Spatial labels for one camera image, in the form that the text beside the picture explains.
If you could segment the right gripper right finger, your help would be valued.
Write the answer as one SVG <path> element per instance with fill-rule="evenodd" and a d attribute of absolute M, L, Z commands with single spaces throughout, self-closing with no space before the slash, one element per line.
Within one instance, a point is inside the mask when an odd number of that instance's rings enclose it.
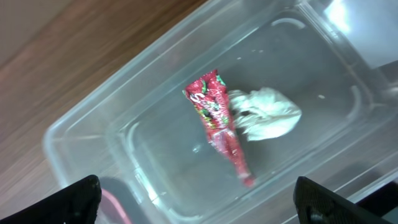
<path fill-rule="evenodd" d="M 294 188 L 300 224 L 388 224 L 324 186 L 300 176 Z"/>

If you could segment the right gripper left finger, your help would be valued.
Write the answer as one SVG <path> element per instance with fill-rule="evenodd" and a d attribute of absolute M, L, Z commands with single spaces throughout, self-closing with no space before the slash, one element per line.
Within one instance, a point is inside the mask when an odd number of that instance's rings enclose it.
<path fill-rule="evenodd" d="M 94 224 L 101 195 L 99 178 L 89 175 L 1 219 L 1 224 Z"/>

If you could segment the white napkin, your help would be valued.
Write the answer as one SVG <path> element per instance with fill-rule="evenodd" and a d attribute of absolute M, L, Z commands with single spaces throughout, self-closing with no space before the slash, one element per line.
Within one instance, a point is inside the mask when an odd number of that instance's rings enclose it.
<path fill-rule="evenodd" d="M 243 130 L 248 141 L 281 137 L 293 130 L 302 116 L 293 101 L 273 88 L 250 93 L 231 90 L 228 96 L 234 125 Z"/>

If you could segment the red snack wrapper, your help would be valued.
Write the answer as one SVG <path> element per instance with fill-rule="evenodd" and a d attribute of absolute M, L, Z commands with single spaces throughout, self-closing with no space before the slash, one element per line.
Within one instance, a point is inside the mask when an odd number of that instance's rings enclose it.
<path fill-rule="evenodd" d="M 218 71 L 202 75 L 187 85 L 183 94 L 199 114 L 209 144 L 234 165 L 242 183 L 251 187 L 254 177 L 248 169 L 236 134 L 233 115 L 229 110 L 227 86 Z"/>

